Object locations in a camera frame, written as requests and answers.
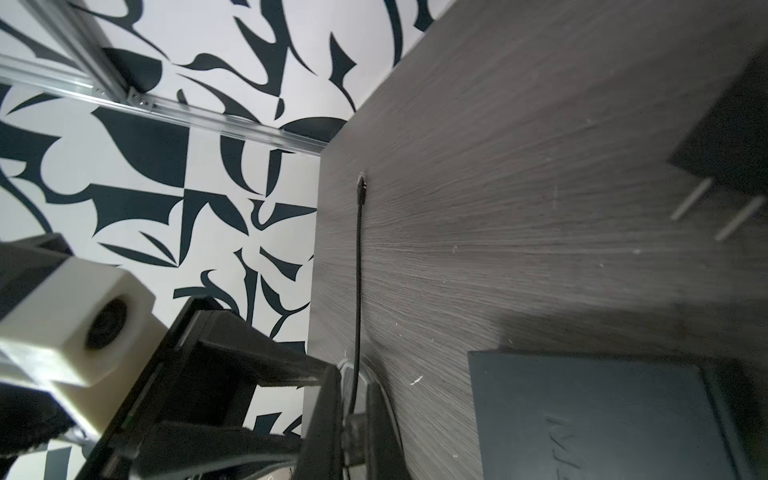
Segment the black power adapter with cable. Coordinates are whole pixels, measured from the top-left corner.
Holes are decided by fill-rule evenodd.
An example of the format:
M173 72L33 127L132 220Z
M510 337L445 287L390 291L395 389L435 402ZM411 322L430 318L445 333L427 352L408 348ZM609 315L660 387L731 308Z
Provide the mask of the black power adapter with cable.
M670 215L680 220L713 186L749 197L714 235L723 242L767 204L767 49L748 61L667 162L699 179Z

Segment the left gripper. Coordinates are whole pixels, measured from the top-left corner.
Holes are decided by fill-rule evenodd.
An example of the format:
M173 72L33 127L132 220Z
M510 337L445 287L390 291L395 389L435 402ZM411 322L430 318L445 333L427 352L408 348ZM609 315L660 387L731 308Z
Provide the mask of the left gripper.
M326 362L193 297L140 374L80 479L256 479L294 465L302 440L250 430L257 387L319 385Z

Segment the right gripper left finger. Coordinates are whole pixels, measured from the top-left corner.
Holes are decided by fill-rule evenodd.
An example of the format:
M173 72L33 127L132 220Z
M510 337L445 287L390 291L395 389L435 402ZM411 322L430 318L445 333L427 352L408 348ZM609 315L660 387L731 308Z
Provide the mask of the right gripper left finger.
M333 366L328 367L304 437L299 457L300 479L343 478L343 403L340 382L339 370Z

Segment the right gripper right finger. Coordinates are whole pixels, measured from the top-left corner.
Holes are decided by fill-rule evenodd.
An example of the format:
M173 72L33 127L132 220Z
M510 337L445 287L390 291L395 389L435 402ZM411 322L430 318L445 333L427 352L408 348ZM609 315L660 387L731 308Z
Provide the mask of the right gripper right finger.
M366 392L366 469L372 480L410 480L402 445L396 435L384 392L379 384Z

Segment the black network switch box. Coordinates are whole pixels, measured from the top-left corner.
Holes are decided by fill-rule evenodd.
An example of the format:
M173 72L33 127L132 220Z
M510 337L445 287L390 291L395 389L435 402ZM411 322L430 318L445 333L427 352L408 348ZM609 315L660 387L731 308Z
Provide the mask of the black network switch box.
M488 479L767 475L767 426L737 361L497 350L468 364Z

